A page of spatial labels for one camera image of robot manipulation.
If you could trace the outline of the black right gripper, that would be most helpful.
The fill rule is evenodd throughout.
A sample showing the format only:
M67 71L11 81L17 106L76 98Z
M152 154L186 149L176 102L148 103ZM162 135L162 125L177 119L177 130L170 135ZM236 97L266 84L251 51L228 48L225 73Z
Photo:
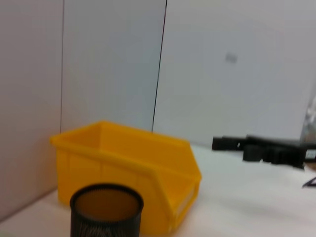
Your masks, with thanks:
M213 137L213 151L243 151L245 162L265 162L303 169L316 163L316 144L300 140L261 138L255 136Z

